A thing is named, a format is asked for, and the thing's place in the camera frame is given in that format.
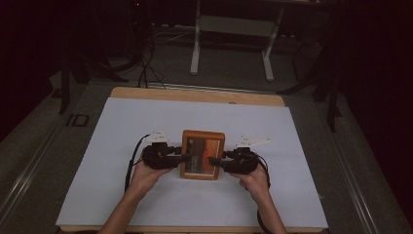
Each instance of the wire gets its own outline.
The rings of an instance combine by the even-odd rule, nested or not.
[[[152,73],[154,74],[154,76],[156,78],[156,81],[153,81],[153,82],[161,83],[161,85],[164,87],[164,89],[166,89],[167,87],[165,86],[164,82],[162,82],[165,79],[166,75],[164,73],[162,73],[161,71],[155,70],[150,63],[148,63],[148,67],[149,67],[149,69],[151,69]]]
[[[146,68],[147,68],[147,66],[149,65],[149,63],[151,62],[152,57],[154,56],[154,53],[153,53],[153,49],[152,49],[150,46],[148,46],[148,45],[146,45],[146,46],[149,48],[151,54],[150,54],[149,60],[147,60],[146,64],[145,64],[145,62],[144,62],[144,60],[143,60],[144,56],[142,56],[141,61],[142,61],[142,64],[144,64],[144,65],[143,65],[143,70],[142,70],[142,72],[140,72],[139,79],[137,80],[137,87],[138,87],[138,88],[140,88],[140,82],[142,81],[142,77],[143,77],[144,80],[145,80],[146,88],[148,88],[148,82],[147,82],[147,80],[146,80]]]
[[[163,31],[163,32],[159,32],[157,34],[154,34],[154,37],[157,37],[157,36],[160,36],[160,35],[179,35],[179,34],[182,34],[182,32],[178,31],[177,27],[174,27],[170,31]]]
[[[170,38],[170,39],[168,39],[168,40],[166,40],[166,41],[155,42],[155,43],[156,43],[156,44],[165,44],[165,43],[167,43],[167,42],[171,42],[171,41],[173,41],[173,40],[178,39],[179,37],[183,37],[183,36],[188,35],[188,34],[193,33],[193,32],[195,32],[195,30],[191,30],[191,31],[189,31],[189,32],[182,33],[182,34],[177,35],[177,36],[175,36],[175,37],[172,37],[172,38]]]
[[[265,173],[267,174],[267,182],[268,182],[268,187],[270,188],[271,186],[271,182],[270,182],[270,174],[268,173],[268,165],[267,165],[267,161],[265,161],[265,159],[261,156],[258,155],[258,163],[264,168]]]
[[[136,157],[136,152],[137,149],[139,148],[140,144],[142,143],[142,141],[148,137],[149,135],[145,135],[144,137],[142,137],[138,142],[136,147],[134,148],[133,154],[131,156],[131,159],[129,161],[128,164],[128,171],[127,171],[127,175],[125,177],[125,191],[127,191],[127,189],[129,188],[130,182],[131,182],[131,168],[133,168],[134,165],[138,164],[141,162],[141,160],[139,159],[136,163],[134,162],[134,158]]]

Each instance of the person's left hand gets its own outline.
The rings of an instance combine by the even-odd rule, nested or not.
[[[141,197],[151,190],[158,181],[159,177],[170,172],[171,169],[154,170],[145,165],[143,161],[135,165],[134,173],[131,178],[131,185],[127,191],[138,193]]]

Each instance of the white gripper bracket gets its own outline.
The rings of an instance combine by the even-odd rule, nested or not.
[[[153,134],[147,136],[143,139],[143,143],[154,143],[154,142],[168,142],[169,139],[165,135],[163,130],[154,132]]]
[[[246,137],[242,136],[237,144],[237,148],[251,147],[258,144],[268,143],[271,140],[269,138],[258,138],[258,137]]]

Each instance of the person's right hand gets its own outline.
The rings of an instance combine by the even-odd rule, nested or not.
[[[268,189],[267,173],[264,168],[259,164],[255,171],[248,175],[231,174],[231,176],[239,178],[240,185],[248,190],[257,204],[265,228],[274,234],[286,234],[282,219]]]
[[[240,186],[244,187],[249,192],[256,203],[264,197],[268,197],[264,196],[269,193],[267,173],[260,164],[258,164],[258,167],[254,172],[248,175],[231,174],[231,176],[240,179]]]

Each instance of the black cable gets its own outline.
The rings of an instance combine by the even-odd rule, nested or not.
[[[126,57],[129,42],[131,40],[131,34],[133,33],[133,24],[132,24],[131,4],[128,0],[124,0],[124,5],[125,5],[125,12],[128,14],[128,20],[129,20],[127,41],[126,41],[126,45],[125,45],[125,49],[124,49],[124,57]],[[140,55],[138,54],[137,50],[135,49],[134,52],[133,52],[133,56],[131,57],[131,60],[129,62],[127,62],[125,64],[117,65],[117,66],[108,67],[108,69],[113,71],[113,72],[120,72],[120,71],[125,71],[127,69],[132,68],[131,71],[133,71],[138,66],[138,63],[140,61],[139,58],[140,58]]]
[[[127,12],[128,12],[128,17],[129,17],[129,25],[128,25],[128,28],[132,28],[132,25],[131,25],[131,7],[129,6],[127,0],[124,0],[124,3],[125,3],[126,10],[127,10]],[[92,15],[93,15],[94,23],[97,25],[98,28],[102,28],[102,26],[100,25],[100,21],[99,21],[99,19],[98,19],[98,17],[97,17],[96,8],[95,8],[95,7],[91,7],[91,9],[92,9],[92,11],[93,11]],[[131,32],[128,30],[127,43],[126,43],[125,49],[124,49],[124,56],[126,55],[126,51],[127,51],[128,44],[129,44],[129,41],[130,41],[130,37],[131,37],[130,34],[131,34]],[[98,36],[99,36],[99,39],[102,41],[102,40],[103,40],[103,39],[102,39],[102,38],[103,38],[103,35],[101,34],[101,30],[98,31]],[[129,69],[129,68],[133,67],[135,64],[137,64],[137,63],[139,62],[139,59],[138,59],[138,58],[139,58],[139,55],[133,55],[132,58],[131,58],[131,60],[128,61],[127,63],[121,64],[121,65],[117,65],[117,66],[114,66],[114,67],[107,66],[107,65],[105,65],[105,64],[101,64],[100,62],[97,62],[97,65],[100,66],[101,69],[103,68],[103,69],[107,69],[107,70],[112,71],[112,72],[119,72],[119,71],[123,71],[123,70],[126,70],[126,69]]]
[[[262,221],[261,215],[259,214],[259,211],[257,210],[257,219],[258,219],[258,224],[261,227],[261,229],[264,231],[265,234],[272,234],[270,230],[264,225],[264,222]]]
[[[141,161],[141,160],[138,160],[136,163],[134,162],[134,158],[136,157],[137,149],[139,148],[142,141],[148,136],[149,135],[145,135],[144,137],[142,137],[139,140],[139,142],[137,143],[136,147],[134,148],[133,154],[131,156],[131,159],[130,159],[130,162],[129,162],[129,165],[128,165],[127,176],[125,177],[125,191],[127,191],[127,189],[129,188],[130,182],[131,182],[131,169],[133,168],[134,165],[136,165],[137,163],[139,163]]]
[[[165,44],[165,43],[167,43],[167,42],[171,42],[171,41],[173,41],[173,40],[175,40],[175,39],[178,39],[179,37],[186,36],[186,35],[188,35],[188,34],[190,34],[190,33],[193,33],[193,32],[195,32],[195,31],[194,31],[194,30],[191,30],[191,31],[188,31],[188,32],[175,33],[175,34],[178,34],[178,35],[177,35],[177,36],[174,36],[174,37],[172,37],[172,38],[170,38],[170,39],[168,39],[168,40],[158,41],[158,42],[155,42],[155,43],[156,43],[156,44]]]
[[[148,67],[149,67],[149,69],[152,71],[152,74],[154,74],[154,76],[155,76],[155,78],[156,78],[156,80],[155,80],[154,82],[159,82],[159,83],[161,83],[161,85],[164,87],[164,89],[166,89],[167,87],[165,86],[164,82],[162,82],[162,81],[165,79],[166,75],[165,75],[164,73],[162,73],[161,71],[155,70],[150,63],[148,63]],[[160,73],[160,75],[162,75],[162,78],[160,78],[160,77],[156,74],[157,72]]]
[[[137,87],[138,87],[138,88],[140,88],[140,82],[142,81],[142,78],[144,78],[145,83],[146,83],[146,88],[148,88],[148,83],[147,83],[147,79],[146,79],[146,68],[148,67],[149,63],[151,62],[152,57],[154,56],[154,53],[153,53],[153,50],[152,50],[152,48],[151,48],[150,46],[148,46],[148,45],[146,45],[146,46],[147,46],[147,47],[149,48],[149,50],[150,50],[150,57],[149,57],[149,60],[147,60],[146,63],[145,63],[145,61],[143,60],[144,57],[142,57],[142,59],[141,59],[142,64],[143,64],[143,70],[142,70],[142,72],[140,72],[139,79],[137,80]]]
[[[261,165],[261,167],[265,171],[265,174],[267,175],[268,188],[270,188],[271,182],[270,182],[270,174],[268,173],[267,161],[265,161],[265,159],[261,156],[258,156],[258,157],[259,157],[258,163]]]

